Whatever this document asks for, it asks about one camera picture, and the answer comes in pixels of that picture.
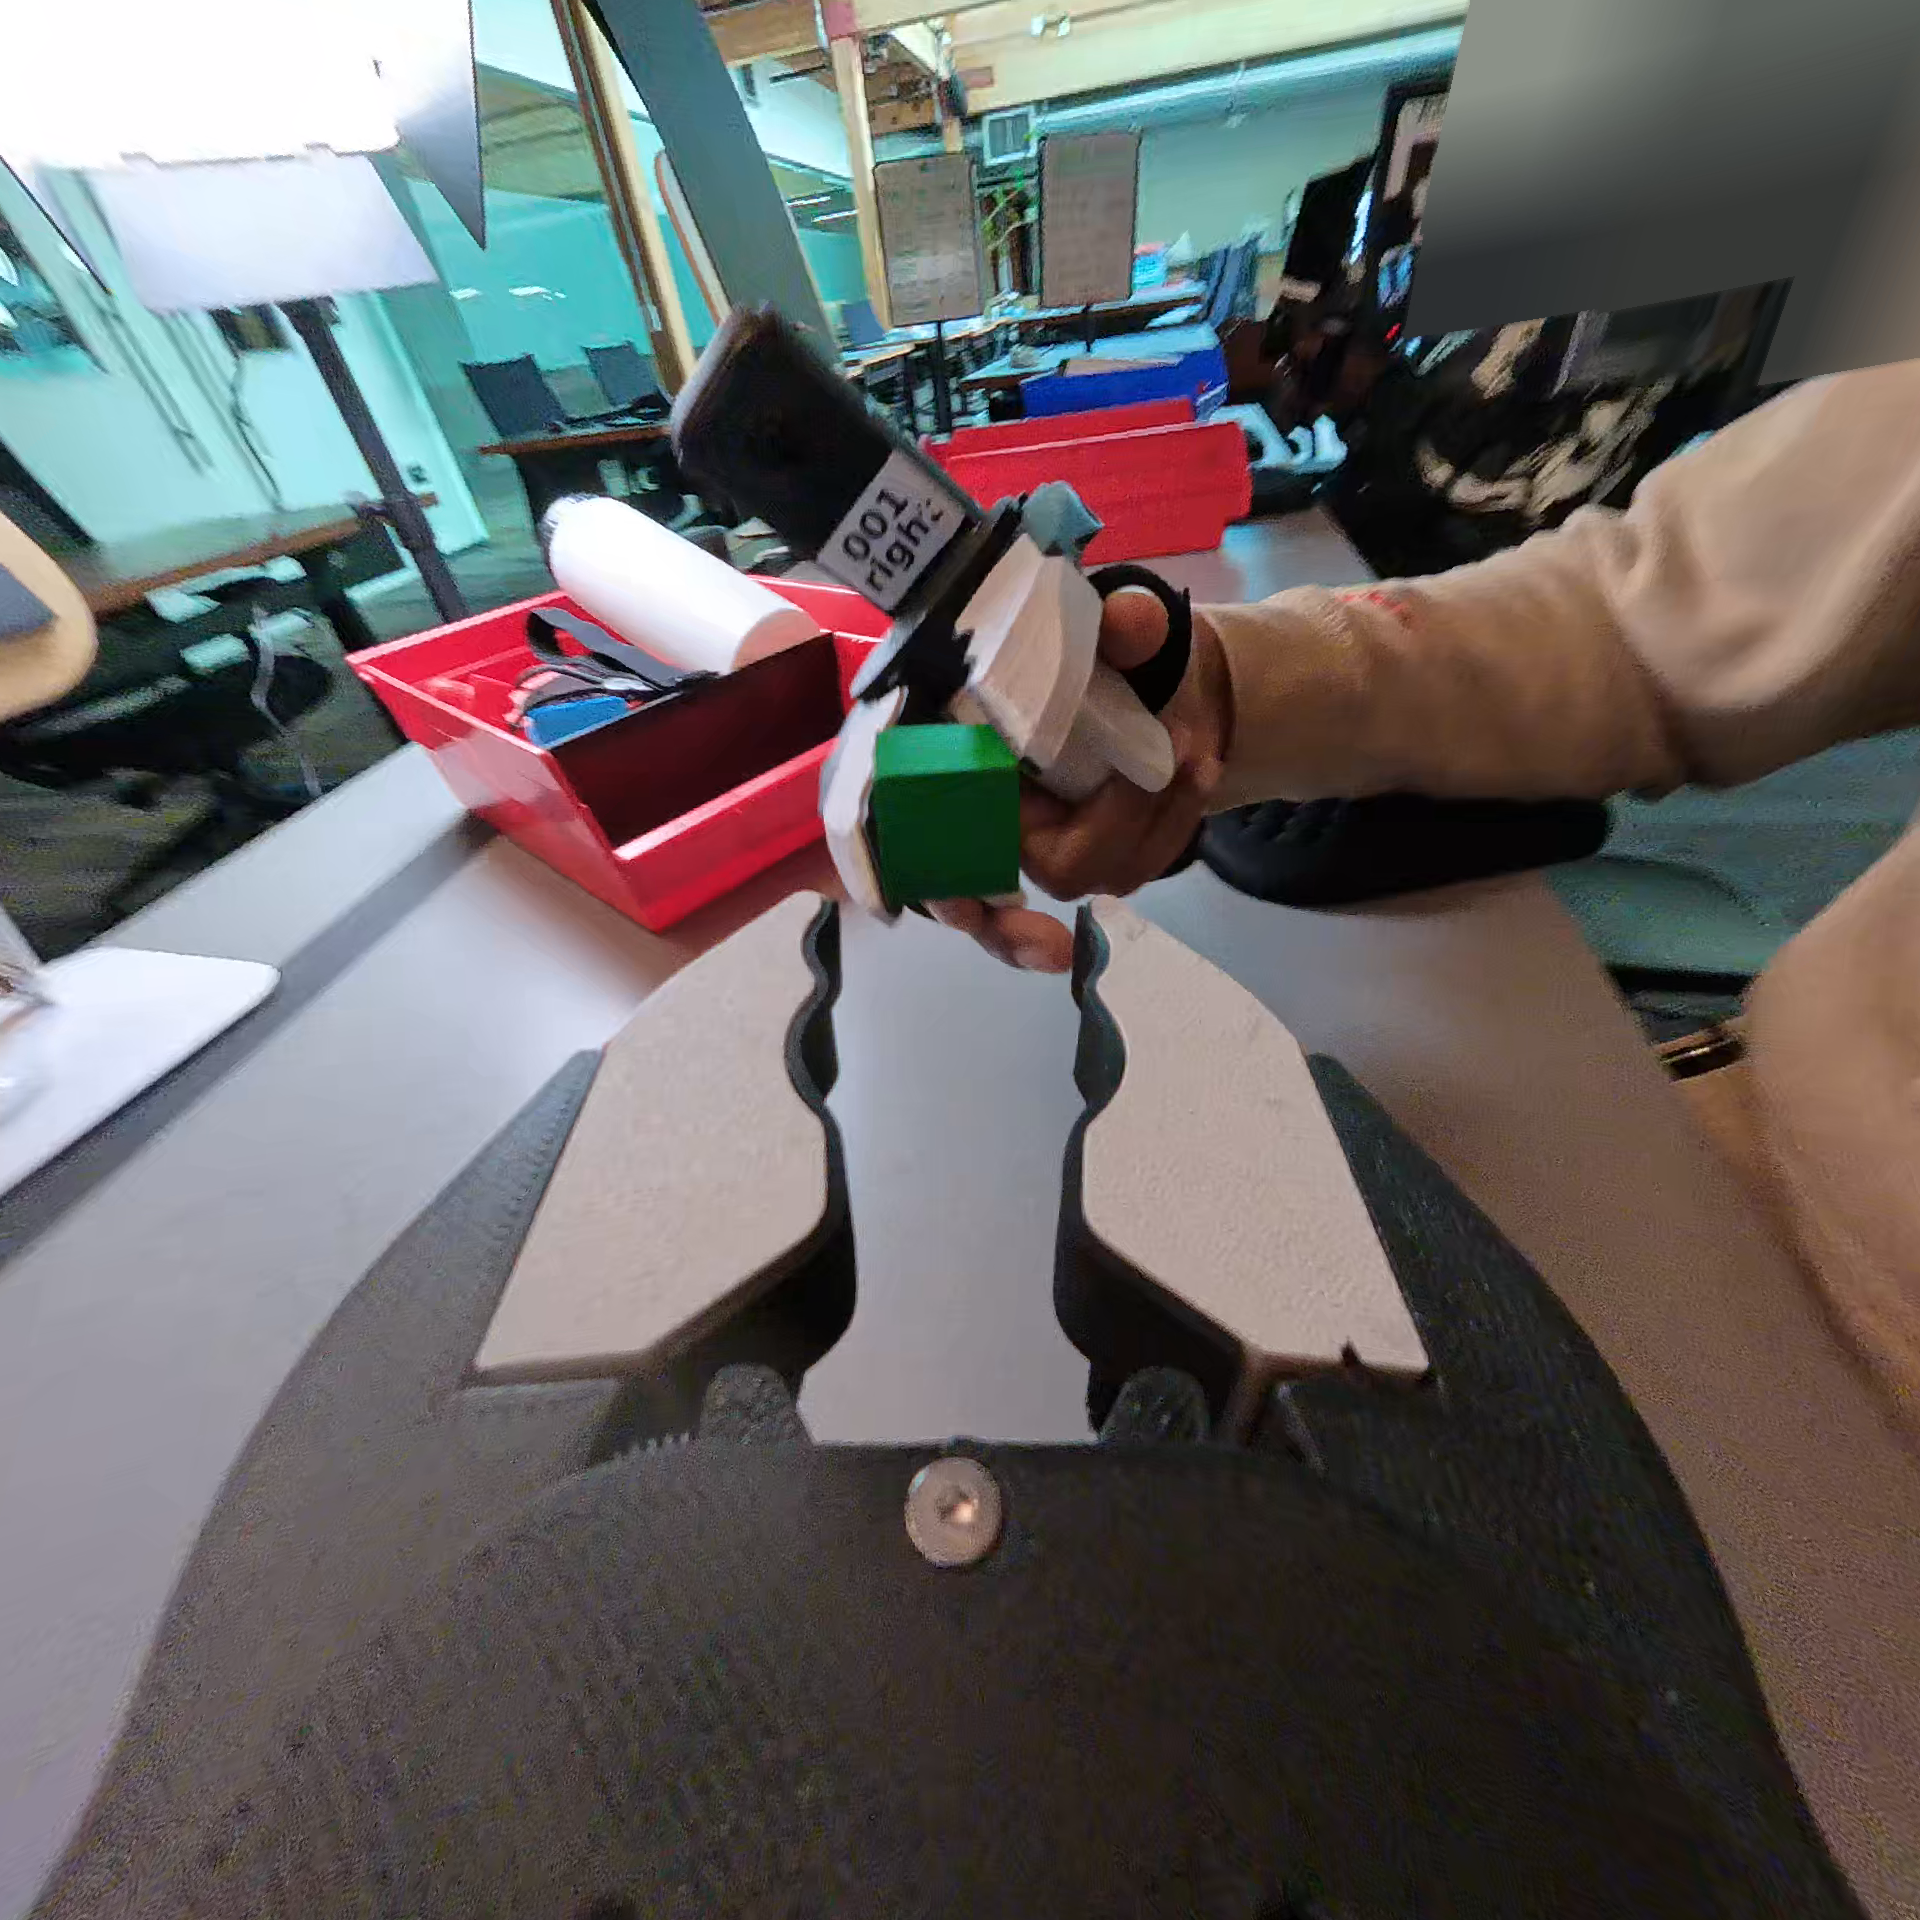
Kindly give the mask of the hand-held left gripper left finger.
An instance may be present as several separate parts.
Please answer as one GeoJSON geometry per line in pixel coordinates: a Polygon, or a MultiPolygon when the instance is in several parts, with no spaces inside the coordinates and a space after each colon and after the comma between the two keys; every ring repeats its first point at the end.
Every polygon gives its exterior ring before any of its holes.
{"type": "Polygon", "coordinates": [[[836,902],[795,893],[603,1044],[481,1337],[488,1385],[750,1360],[803,1375],[858,1298],[828,1095],[836,902]]]}

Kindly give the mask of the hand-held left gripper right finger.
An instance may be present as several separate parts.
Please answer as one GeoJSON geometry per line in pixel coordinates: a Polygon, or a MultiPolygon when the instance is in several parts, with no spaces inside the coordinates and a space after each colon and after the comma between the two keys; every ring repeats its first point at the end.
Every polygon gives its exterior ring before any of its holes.
{"type": "Polygon", "coordinates": [[[1424,1337],[1308,1056],[1282,1018],[1134,908],[1075,918],[1055,1310],[1105,1378],[1358,1368],[1422,1381],[1424,1337]]]}

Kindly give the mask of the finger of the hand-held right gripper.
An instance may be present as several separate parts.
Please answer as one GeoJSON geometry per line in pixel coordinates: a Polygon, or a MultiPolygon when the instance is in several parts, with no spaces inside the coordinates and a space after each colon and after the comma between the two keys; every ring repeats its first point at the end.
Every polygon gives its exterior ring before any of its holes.
{"type": "Polygon", "coordinates": [[[1022,765],[1108,765],[1084,716],[1097,666],[1099,596],[1072,559],[1016,537],[958,620],[962,685],[952,719],[993,729],[1022,765]]]}
{"type": "Polygon", "coordinates": [[[872,834],[878,742],[898,718],[898,696],[856,701],[822,776],[824,841],[846,898],[866,913],[898,912],[884,895],[872,834]]]}

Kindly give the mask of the green wooden cube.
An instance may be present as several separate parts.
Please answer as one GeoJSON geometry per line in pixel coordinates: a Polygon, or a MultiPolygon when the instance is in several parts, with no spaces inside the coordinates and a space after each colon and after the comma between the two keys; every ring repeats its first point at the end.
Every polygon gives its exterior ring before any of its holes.
{"type": "Polygon", "coordinates": [[[986,725],[878,733],[866,812],[887,909],[996,900],[1020,889],[1020,758],[986,725]]]}

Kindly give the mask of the red plastic bin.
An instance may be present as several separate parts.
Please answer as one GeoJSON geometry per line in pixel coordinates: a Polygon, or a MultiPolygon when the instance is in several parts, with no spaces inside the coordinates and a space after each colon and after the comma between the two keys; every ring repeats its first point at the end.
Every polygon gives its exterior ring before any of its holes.
{"type": "Polygon", "coordinates": [[[351,666],[472,813],[668,929],[818,845],[822,773],[884,636],[884,616],[849,590],[771,588],[803,610],[803,645],[548,746],[528,737],[513,695],[537,663],[528,616],[582,615],[561,591],[377,645],[351,666]]]}

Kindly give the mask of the person's right forearm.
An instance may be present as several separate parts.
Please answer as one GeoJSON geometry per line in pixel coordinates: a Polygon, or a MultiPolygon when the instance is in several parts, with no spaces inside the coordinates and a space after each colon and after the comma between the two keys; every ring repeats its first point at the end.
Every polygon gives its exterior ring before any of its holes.
{"type": "Polygon", "coordinates": [[[1215,797],[1607,799],[1919,716],[1919,362],[1801,382],[1475,565],[1204,613],[1215,797]]]}

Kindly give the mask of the person's right hand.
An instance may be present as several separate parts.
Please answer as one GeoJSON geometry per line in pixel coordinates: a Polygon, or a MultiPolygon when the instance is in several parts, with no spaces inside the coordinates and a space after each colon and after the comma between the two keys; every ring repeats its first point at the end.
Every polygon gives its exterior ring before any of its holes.
{"type": "MultiPolygon", "coordinates": [[[[1210,816],[1233,744],[1233,685],[1218,637],[1199,613],[1192,615],[1188,665],[1161,722],[1176,767],[1159,793],[1115,776],[1076,805],[1034,783],[1024,788],[1022,872],[1044,898],[1129,895],[1170,871],[1210,816]]],[[[1036,905],[946,900],[928,905],[927,913],[1011,968],[1072,968],[1072,929],[1036,905]]]]}

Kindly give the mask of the white water bottle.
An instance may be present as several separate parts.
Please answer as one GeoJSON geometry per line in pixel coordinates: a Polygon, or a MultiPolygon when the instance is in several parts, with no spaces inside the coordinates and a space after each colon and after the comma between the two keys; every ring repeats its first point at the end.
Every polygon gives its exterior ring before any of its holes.
{"type": "Polygon", "coordinates": [[[801,606],[624,500],[562,496],[537,532],[556,585],[668,665],[727,676],[826,636],[801,606]]]}

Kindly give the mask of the red storage bin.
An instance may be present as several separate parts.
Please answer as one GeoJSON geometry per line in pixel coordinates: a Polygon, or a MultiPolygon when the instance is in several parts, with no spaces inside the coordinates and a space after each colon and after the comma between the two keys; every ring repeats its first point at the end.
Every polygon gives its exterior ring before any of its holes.
{"type": "Polygon", "coordinates": [[[1244,429],[1185,397],[958,428],[919,447],[983,506],[1068,485],[1099,522],[1095,565],[1210,553],[1254,506],[1244,429]]]}

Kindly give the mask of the dark wooden desk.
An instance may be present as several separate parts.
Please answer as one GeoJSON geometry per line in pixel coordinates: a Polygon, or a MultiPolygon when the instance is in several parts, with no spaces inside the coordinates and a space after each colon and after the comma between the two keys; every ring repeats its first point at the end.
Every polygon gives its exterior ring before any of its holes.
{"type": "Polygon", "coordinates": [[[686,509],[681,468],[666,421],[618,417],[569,422],[476,447],[483,458],[513,464],[534,520],[566,496],[616,494],[608,471],[627,485],[622,494],[639,512],[673,520],[686,509]]]}

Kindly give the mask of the brown board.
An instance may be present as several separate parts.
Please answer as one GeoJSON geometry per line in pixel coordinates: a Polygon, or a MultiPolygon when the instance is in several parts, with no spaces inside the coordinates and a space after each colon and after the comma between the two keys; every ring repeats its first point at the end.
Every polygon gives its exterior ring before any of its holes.
{"type": "Polygon", "coordinates": [[[873,169],[891,329],[983,314],[990,293],[966,151],[883,160],[873,169]]]}
{"type": "Polygon", "coordinates": [[[1134,294],[1140,135],[1040,138],[1040,303],[1079,308],[1134,294]]]}

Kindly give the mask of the blue storage bin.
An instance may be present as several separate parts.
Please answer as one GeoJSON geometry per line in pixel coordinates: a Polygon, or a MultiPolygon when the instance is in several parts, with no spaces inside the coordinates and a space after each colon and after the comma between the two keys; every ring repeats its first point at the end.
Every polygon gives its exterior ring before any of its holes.
{"type": "Polygon", "coordinates": [[[1050,372],[1024,376],[1022,417],[1099,413],[1126,406],[1174,409],[1174,421],[1204,421],[1228,397],[1228,362],[1218,348],[1159,356],[1063,359],[1050,372]]]}

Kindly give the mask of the black seat cushion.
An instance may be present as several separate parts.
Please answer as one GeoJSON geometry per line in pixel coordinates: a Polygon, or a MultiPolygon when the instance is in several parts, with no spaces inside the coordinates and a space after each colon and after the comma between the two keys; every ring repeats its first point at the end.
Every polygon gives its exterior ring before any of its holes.
{"type": "Polygon", "coordinates": [[[1610,828],[1596,799],[1272,799],[1215,816],[1195,855],[1242,895],[1335,909],[1579,861],[1610,828]]]}

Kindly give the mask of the black stand pole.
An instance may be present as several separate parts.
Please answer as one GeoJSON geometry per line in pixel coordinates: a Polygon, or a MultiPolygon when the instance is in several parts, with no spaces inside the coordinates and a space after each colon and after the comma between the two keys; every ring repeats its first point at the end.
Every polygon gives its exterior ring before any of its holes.
{"type": "Polygon", "coordinates": [[[466,599],[446,565],[442,545],[425,516],[425,504],[401,471],[371,401],[338,345],[337,329],[329,325],[322,302],[315,296],[290,298],[281,302],[279,310],[307,349],[355,447],[368,465],[375,481],[380,516],[391,525],[401,548],[417,567],[417,575],[425,588],[432,608],[440,613],[440,620],[446,623],[466,620],[466,599]]]}

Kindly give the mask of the person's beige hoodie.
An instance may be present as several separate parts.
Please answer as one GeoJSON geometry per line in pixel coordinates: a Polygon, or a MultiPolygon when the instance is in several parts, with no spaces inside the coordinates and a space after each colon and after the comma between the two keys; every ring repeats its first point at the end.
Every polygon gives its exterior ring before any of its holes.
{"type": "Polygon", "coordinates": [[[1835,1332],[1919,1421],[1919,838],[1777,950],[1683,1088],[1835,1332]]]}

